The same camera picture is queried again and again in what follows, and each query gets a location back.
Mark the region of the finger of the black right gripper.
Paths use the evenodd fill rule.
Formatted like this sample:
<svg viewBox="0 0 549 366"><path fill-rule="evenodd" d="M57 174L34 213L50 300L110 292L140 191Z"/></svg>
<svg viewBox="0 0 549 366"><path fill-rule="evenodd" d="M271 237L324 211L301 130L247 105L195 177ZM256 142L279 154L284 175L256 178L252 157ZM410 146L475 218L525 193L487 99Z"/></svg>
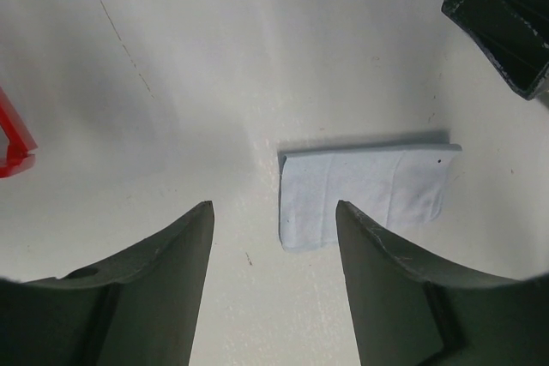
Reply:
<svg viewBox="0 0 549 366"><path fill-rule="evenodd" d="M443 0L441 11L519 97L548 91L548 0Z"/></svg>

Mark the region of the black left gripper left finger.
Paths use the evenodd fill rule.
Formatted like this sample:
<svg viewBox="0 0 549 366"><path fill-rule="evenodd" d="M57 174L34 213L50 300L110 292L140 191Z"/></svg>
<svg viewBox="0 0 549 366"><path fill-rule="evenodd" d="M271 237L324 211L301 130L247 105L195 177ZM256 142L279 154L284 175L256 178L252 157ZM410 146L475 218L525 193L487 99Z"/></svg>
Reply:
<svg viewBox="0 0 549 366"><path fill-rule="evenodd" d="M214 234L204 201L67 276L1 281L3 365L186 365Z"/></svg>

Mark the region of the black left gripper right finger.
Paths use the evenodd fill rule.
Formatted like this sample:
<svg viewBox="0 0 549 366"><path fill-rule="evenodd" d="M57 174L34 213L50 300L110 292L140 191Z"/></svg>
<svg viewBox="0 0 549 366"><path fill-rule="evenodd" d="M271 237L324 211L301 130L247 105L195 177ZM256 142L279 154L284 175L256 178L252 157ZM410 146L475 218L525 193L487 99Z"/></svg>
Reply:
<svg viewBox="0 0 549 366"><path fill-rule="evenodd" d="M548 278L464 267L340 201L336 227L364 365L545 365Z"/></svg>

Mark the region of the light blue cleaning cloth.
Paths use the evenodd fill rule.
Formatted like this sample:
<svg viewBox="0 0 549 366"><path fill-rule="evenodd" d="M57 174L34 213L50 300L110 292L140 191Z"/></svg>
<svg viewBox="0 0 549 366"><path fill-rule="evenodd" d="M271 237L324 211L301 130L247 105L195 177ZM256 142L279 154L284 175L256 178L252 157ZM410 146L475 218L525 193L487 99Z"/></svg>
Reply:
<svg viewBox="0 0 549 366"><path fill-rule="evenodd" d="M461 151L458 144L437 140L281 151L282 249L301 253L336 244L340 201L395 232L433 221Z"/></svg>

